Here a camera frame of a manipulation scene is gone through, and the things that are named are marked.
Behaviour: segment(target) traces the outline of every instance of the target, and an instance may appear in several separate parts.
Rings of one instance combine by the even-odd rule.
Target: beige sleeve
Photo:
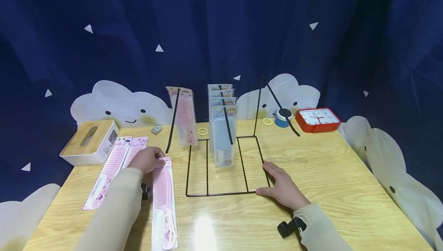
[[[352,251],[318,204],[312,203],[294,211],[296,216],[306,224],[300,236],[308,251]]]
[[[122,251],[129,231],[140,212],[143,173],[134,168],[120,170],[106,198],[89,222],[76,251]]]

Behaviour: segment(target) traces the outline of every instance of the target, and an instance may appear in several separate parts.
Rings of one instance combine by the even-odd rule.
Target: table surface
[[[265,126],[258,121],[256,136],[263,159],[283,167],[306,197],[321,205],[354,251],[432,250],[337,131],[307,134],[297,122],[292,123],[301,137],[290,128]],[[197,124],[197,128],[207,126]],[[158,135],[151,134],[151,129],[125,128],[120,136],[148,136],[148,145],[166,150],[171,127],[164,126]],[[252,135],[254,120],[238,121],[236,131],[237,136]],[[178,250],[304,250],[298,236],[282,239],[277,232],[277,225],[288,222],[291,216],[271,199],[254,193],[186,197],[189,146],[180,146],[176,131],[172,139],[168,155],[173,160]],[[209,156],[210,194],[246,191],[241,158],[248,190],[267,186],[256,139],[239,138],[235,144],[233,168],[215,169]],[[206,141],[192,147],[189,194],[207,192],[206,152]],[[82,211],[82,207],[102,167],[74,167],[24,250],[75,247],[95,213]],[[143,201],[125,250],[151,250],[151,216],[151,202]]]

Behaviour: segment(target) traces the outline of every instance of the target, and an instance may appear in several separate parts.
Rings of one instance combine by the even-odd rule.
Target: person's right hand
[[[300,192],[298,187],[292,181],[291,176],[289,176],[284,169],[269,161],[265,161],[263,169],[266,170],[276,182],[273,188],[258,188],[255,191],[257,195],[270,196],[293,211],[311,204],[303,193]]]
[[[162,157],[165,157],[165,154],[160,148],[148,146],[137,152],[128,164],[128,168],[140,169],[143,175],[145,175],[154,170],[155,167],[165,165],[165,161],[158,160],[158,158]]]

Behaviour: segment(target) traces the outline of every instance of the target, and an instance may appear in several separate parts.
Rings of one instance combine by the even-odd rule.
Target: red alarm clock
[[[298,110],[295,120],[306,133],[331,132],[336,130],[341,123],[330,108]]]

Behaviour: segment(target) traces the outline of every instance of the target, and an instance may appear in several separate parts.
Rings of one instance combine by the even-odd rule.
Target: dark blue curtain
[[[281,73],[317,88],[342,121],[364,115],[390,134],[408,173],[443,199],[442,2],[0,0],[0,202],[63,184],[70,106],[99,80],[168,105],[164,87],[180,83],[204,122],[206,84],[240,96]]]

